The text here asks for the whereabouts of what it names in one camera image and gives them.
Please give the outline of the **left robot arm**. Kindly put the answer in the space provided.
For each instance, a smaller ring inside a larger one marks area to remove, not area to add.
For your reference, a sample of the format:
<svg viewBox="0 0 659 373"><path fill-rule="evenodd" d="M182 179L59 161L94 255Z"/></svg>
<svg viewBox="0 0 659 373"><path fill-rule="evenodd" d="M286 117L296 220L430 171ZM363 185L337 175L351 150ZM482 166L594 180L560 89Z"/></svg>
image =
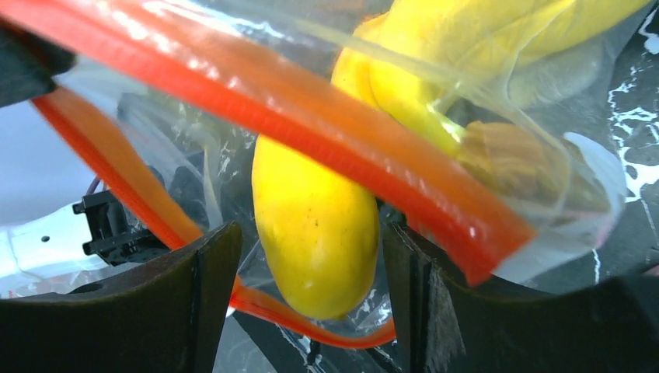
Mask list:
<svg viewBox="0 0 659 373"><path fill-rule="evenodd" d="M31 33L1 25L1 296L67 293L167 252L37 112L61 83L116 125L147 88Z"/></svg>

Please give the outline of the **clear zip top bag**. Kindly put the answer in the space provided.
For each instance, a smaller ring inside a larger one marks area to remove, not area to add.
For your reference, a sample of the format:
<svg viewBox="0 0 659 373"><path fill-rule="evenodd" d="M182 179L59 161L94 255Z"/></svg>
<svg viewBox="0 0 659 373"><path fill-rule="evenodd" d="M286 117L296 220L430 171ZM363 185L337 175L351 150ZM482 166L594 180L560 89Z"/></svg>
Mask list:
<svg viewBox="0 0 659 373"><path fill-rule="evenodd" d="M492 277L524 284L601 248L628 197L622 160L592 130L614 61L647 6L600 36L601 71L580 92L520 109L463 81L446 117L513 124L593 172L612 214L570 213L497 196L448 154L388 113L331 81L350 49L433 83L455 76L354 35L395 1L3 1L5 20L145 86L151 106L116 125L61 83L30 102L128 209L170 249L230 221L263 252L251 173L264 135L365 188L441 249L470 287ZM368 294L380 288L379 270ZM337 347L373 347L395 336L392 317L350 326L310 319L276 289L236 277L230 305Z"/></svg>

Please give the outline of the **yellow banana bunch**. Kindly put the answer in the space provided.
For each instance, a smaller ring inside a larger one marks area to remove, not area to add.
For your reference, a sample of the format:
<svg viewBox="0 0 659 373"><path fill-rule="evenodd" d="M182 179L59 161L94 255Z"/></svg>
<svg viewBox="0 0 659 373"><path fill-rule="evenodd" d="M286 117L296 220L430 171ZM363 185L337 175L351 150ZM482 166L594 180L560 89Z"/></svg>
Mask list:
<svg viewBox="0 0 659 373"><path fill-rule="evenodd" d="M570 213L612 214L593 172L569 166L560 152L521 128L473 121L445 111L463 81L487 87L520 109L580 92L601 71L600 36L645 8L645 1L395 1L354 35L455 71L433 83L393 64L344 49L333 67L338 88L388 113L439 148L492 193Z"/></svg>

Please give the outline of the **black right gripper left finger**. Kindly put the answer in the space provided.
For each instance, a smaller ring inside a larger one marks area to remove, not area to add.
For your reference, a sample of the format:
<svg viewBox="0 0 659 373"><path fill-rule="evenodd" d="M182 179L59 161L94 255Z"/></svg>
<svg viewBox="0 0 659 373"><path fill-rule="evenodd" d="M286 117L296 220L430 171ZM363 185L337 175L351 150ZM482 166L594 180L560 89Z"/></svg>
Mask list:
<svg viewBox="0 0 659 373"><path fill-rule="evenodd" d="M3 372L210 372L241 256L239 225L61 295L1 303Z"/></svg>

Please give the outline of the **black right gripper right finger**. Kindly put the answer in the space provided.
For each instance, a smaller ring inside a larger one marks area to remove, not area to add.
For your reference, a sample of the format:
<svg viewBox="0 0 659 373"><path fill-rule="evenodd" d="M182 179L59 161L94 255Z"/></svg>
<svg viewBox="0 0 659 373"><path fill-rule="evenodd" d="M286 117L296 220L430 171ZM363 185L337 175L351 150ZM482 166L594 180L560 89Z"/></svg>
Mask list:
<svg viewBox="0 0 659 373"><path fill-rule="evenodd" d="M499 277L470 287L435 244L401 225L383 254L404 372L656 372L658 277L551 295Z"/></svg>

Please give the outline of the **yellow mango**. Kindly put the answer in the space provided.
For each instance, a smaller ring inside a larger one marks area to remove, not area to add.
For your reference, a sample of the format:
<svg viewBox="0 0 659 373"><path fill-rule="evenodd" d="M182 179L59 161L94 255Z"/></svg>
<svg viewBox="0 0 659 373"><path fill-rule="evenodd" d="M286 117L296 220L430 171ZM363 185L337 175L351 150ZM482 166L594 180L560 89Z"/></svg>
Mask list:
<svg viewBox="0 0 659 373"><path fill-rule="evenodd" d="M256 140L251 184L260 243L283 299L318 320L358 307L378 256L374 195L264 135Z"/></svg>

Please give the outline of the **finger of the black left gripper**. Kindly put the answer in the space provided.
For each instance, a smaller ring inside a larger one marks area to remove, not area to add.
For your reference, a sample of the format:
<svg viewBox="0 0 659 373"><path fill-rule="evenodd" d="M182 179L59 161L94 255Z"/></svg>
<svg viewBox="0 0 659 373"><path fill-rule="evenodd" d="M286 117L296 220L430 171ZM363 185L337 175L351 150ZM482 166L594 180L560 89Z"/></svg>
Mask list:
<svg viewBox="0 0 659 373"><path fill-rule="evenodd" d="M1 106L53 92L54 76L72 69L76 55L5 20L1 21Z"/></svg>

